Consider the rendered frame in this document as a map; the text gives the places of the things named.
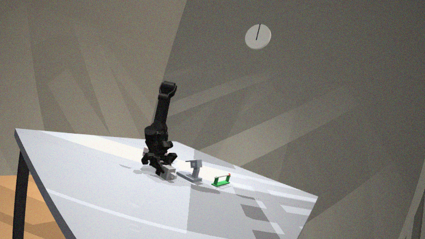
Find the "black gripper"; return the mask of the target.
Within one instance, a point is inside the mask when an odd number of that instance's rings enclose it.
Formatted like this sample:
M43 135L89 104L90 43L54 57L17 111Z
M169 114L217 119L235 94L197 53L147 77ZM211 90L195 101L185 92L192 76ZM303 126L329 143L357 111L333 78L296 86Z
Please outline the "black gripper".
M158 144L158 143L155 143ZM156 168L161 173L165 173L164 168L160 162L162 160L163 162L166 162L169 165L172 165L172 162L178 157L176 153L168 153L167 156L165 156L165 151L159 151L156 152L155 150L155 144L151 145L149 147L149 152L145 153L144 156L141 159L141 163L143 165L147 165L150 160L150 166Z

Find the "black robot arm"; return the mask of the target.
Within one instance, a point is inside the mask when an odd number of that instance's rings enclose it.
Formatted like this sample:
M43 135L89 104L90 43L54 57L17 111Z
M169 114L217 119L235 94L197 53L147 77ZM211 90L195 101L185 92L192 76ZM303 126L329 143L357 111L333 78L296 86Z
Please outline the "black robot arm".
M155 143L156 152L165 151L173 147L172 141L168 140L166 119L171 97L175 95L177 86L170 81L164 81L159 86L158 105L155 119L151 126L145 128L146 145L149 147Z

